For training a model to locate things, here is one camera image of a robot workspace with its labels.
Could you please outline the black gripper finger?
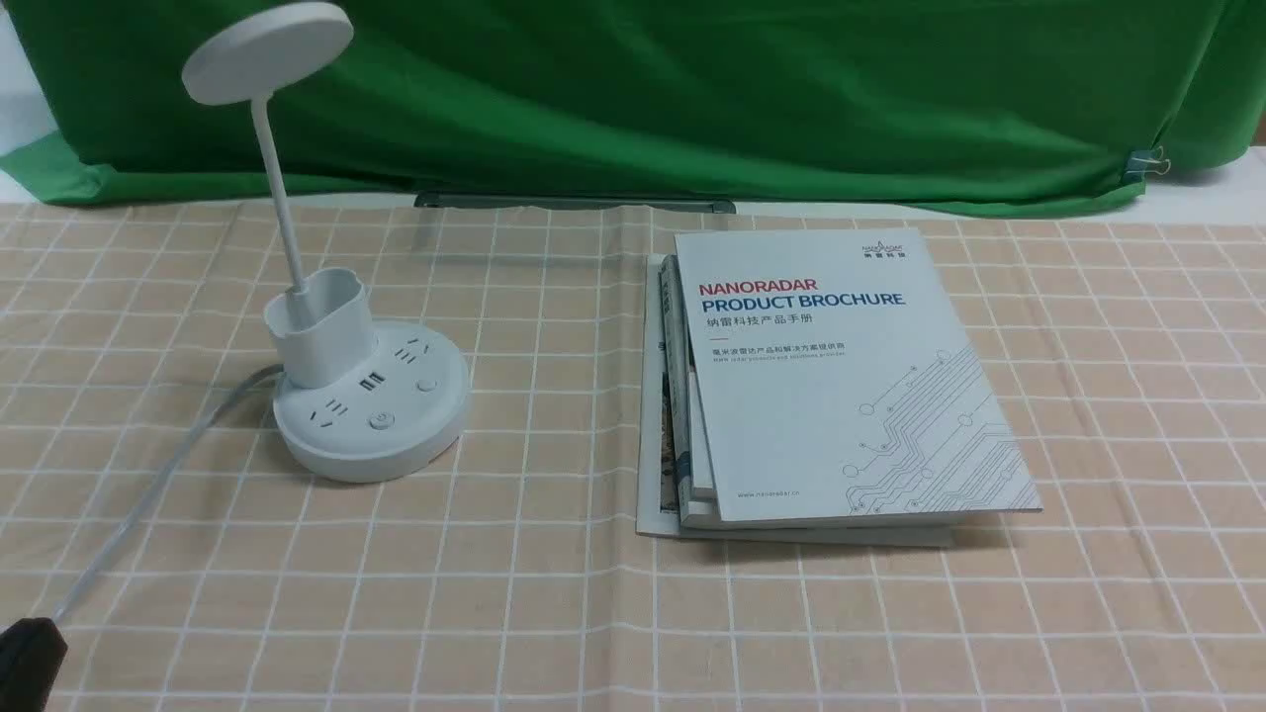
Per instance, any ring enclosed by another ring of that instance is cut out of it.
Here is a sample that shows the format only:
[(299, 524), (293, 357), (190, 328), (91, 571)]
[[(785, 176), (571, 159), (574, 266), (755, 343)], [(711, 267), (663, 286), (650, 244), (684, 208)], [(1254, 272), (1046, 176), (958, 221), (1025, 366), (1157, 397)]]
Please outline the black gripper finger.
[(1, 711), (46, 711), (68, 645), (49, 618), (22, 618), (1, 635)]

